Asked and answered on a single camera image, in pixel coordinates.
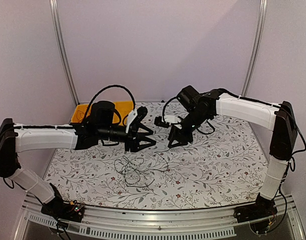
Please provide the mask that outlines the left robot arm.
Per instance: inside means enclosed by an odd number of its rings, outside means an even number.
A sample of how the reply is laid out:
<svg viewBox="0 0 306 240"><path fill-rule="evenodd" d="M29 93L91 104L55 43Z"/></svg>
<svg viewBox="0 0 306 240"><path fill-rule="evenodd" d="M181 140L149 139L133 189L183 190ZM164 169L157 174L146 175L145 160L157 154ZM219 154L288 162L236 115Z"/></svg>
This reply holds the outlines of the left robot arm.
<svg viewBox="0 0 306 240"><path fill-rule="evenodd" d="M115 104L102 100L89 106L84 120L68 125L15 124L12 118L6 118L0 126L0 177L17 183L56 217L63 217L67 206L56 187L22 168L18 153L51 148L86 150L105 141L111 141L113 146L123 143L125 151L137 153L156 145L149 138L152 130L141 123L147 112L143 106L133 109L128 113L126 125L121 125L121 119L113 122L114 115L120 115Z"/></svg>

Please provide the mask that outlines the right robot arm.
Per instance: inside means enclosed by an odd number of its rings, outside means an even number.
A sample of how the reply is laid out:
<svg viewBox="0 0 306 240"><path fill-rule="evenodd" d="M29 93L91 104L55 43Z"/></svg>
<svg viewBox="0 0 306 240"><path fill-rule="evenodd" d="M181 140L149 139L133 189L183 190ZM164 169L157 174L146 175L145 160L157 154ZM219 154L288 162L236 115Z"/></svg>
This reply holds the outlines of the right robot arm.
<svg viewBox="0 0 306 240"><path fill-rule="evenodd" d="M216 116L236 118L256 125L271 133L268 168L263 185L252 206L255 218L262 218L271 209L272 201L287 175L289 161L298 131L292 105L270 103L235 95L224 88L199 93L193 86L183 88L175 99L187 111L185 117L162 114L162 121L171 126L169 148L192 143L193 132Z"/></svg>

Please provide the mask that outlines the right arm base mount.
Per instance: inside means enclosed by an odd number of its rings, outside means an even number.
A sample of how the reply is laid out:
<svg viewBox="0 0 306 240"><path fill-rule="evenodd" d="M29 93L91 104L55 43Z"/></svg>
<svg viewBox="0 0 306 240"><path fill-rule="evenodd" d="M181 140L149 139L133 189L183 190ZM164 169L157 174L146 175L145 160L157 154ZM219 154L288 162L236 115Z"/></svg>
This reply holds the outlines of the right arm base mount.
<svg viewBox="0 0 306 240"><path fill-rule="evenodd" d="M248 222L253 233L263 235L268 233L276 221L277 208L274 200L258 196L255 203L238 206L233 217L238 223Z"/></svg>

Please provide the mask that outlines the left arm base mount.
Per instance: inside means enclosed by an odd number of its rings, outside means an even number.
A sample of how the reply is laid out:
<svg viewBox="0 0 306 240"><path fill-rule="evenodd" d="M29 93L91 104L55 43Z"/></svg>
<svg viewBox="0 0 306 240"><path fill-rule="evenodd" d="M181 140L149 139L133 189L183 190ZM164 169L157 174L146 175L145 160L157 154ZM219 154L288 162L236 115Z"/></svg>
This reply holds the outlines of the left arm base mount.
<svg viewBox="0 0 306 240"><path fill-rule="evenodd" d="M67 202L61 198L54 198L42 205L41 213L52 216L54 219L63 219L80 223L84 217L85 204L76 200Z"/></svg>

